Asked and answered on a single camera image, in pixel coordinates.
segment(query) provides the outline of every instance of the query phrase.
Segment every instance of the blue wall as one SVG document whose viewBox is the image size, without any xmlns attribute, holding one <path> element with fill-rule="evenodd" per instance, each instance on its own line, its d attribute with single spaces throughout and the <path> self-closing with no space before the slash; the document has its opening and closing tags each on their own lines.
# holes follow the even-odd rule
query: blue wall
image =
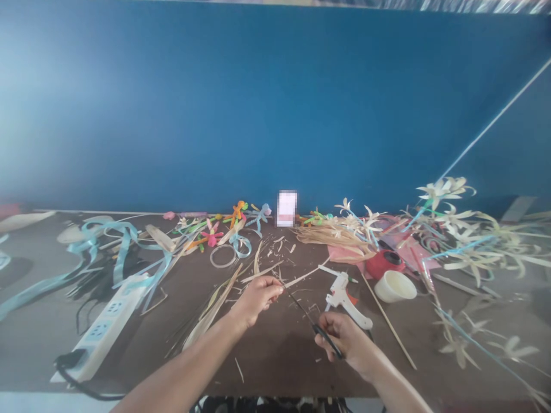
<svg viewBox="0 0 551 413">
<path fill-rule="evenodd" d="M 297 189 L 303 211 L 396 212 L 550 50 L 540 15 L 4 0 L 0 196 L 214 212 Z"/>
<path fill-rule="evenodd" d="M 519 195 L 539 197 L 529 212 L 551 210 L 551 67 L 522 94 L 451 171 L 479 193 L 463 208 L 501 217 Z"/>
</svg>

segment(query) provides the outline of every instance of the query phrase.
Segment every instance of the scissors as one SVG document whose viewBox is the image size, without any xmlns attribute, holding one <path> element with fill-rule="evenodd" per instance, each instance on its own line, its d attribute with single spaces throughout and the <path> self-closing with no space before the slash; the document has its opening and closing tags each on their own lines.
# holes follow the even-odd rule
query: scissors
<svg viewBox="0 0 551 413">
<path fill-rule="evenodd" d="M 314 330 L 314 332 L 316 334 L 319 334 L 320 336 L 323 337 L 323 339 L 325 339 L 326 342 L 328 342 L 331 346 L 331 348 L 335 351 L 335 354 L 337 355 L 337 358 L 339 360 L 342 360 L 343 359 L 343 354 L 342 352 L 339 350 L 339 348 L 335 345 L 335 343 L 333 342 L 333 340 L 330 339 L 329 335 L 323 331 L 323 329 L 319 326 L 319 324 L 315 323 L 314 320 L 312 320 L 312 317 L 310 317 L 310 314 L 308 314 L 308 312 L 299 304 L 299 302 L 297 301 L 297 299 L 293 296 L 293 294 L 290 293 L 290 291 L 287 289 L 287 287 L 285 287 L 285 283 L 282 282 L 283 284 L 283 289 L 285 291 L 287 291 L 287 294 L 289 294 L 289 296 L 293 299 L 294 303 L 302 310 L 304 311 L 304 314 L 306 314 L 306 316 L 308 317 L 308 321 L 310 321 L 310 324 L 312 325 L 312 329 Z"/>
</svg>

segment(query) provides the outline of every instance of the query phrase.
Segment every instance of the left hand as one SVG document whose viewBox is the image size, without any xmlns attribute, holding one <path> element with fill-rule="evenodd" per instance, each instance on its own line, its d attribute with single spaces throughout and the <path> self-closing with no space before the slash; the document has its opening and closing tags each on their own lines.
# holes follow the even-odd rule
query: left hand
<svg viewBox="0 0 551 413">
<path fill-rule="evenodd" d="M 238 321 L 243 321 L 246 328 L 254 326 L 258 314 L 267 310 L 283 293 L 283 286 L 277 278 L 260 276 L 251 281 L 241 297 L 230 310 L 230 314 Z"/>
</svg>

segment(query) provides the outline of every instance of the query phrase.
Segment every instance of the hand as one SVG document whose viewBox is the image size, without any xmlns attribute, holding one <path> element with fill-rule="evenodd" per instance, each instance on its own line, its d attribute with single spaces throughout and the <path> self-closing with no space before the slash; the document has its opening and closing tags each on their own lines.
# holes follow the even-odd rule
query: hand
<svg viewBox="0 0 551 413">
<path fill-rule="evenodd" d="M 258 314 L 262 310 L 267 310 L 281 293 L 283 286 L 277 278 L 267 275 L 257 277 L 247 286 L 230 310 L 230 314 L 238 321 L 243 321 L 246 328 L 252 327 L 257 321 Z"/>
<path fill-rule="evenodd" d="M 383 352 L 346 314 L 323 313 L 319 325 L 329 334 L 350 367 L 360 373 L 364 380 L 372 382 L 383 366 L 390 363 Z M 335 361 L 331 345 L 319 334 L 315 340 L 319 347 L 325 349 L 329 361 Z"/>
</svg>

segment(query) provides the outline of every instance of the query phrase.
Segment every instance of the black scissors handle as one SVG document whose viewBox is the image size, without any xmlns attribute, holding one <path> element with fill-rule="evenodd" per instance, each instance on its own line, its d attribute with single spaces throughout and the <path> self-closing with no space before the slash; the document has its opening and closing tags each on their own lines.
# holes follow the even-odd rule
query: black scissors handle
<svg viewBox="0 0 551 413">
<path fill-rule="evenodd" d="M 337 355 L 337 358 L 339 360 L 342 360 L 343 359 L 343 354 L 341 353 L 339 348 L 335 345 L 333 340 L 330 339 L 329 335 L 325 331 L 323 331 L 323 329 L 321 327 L 319 327 L 318 324 L 312 324 L 312 328 L 314 329 L 314 332 L 316 334 L 321 335 L 325 339 L 325 341 L 330 344 L 331 348 L 335 351 L 335 354 Z"/>
</svg>

